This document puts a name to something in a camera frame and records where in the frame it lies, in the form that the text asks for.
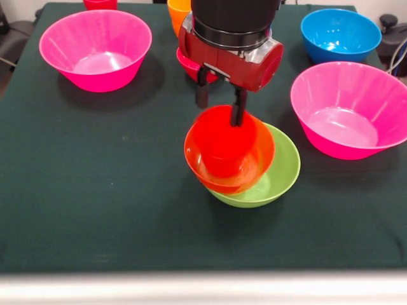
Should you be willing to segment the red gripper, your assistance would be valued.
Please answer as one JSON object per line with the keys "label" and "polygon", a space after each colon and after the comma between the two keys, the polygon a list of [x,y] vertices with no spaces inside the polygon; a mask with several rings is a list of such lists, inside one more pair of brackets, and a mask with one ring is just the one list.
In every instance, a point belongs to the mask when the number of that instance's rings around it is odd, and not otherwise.
{"label": "red gripper", "polygon": [[208,107],[208,72],[227,79],[234,86],[235,101],[230,124],[242,126],[247,91],[265,87],[282,60],[283,44],[274,40],[269,27],[258,32],[232,33],[213,29],[193,15],[187,15],[179,31],[179,49],[198,64],[195,103]]}

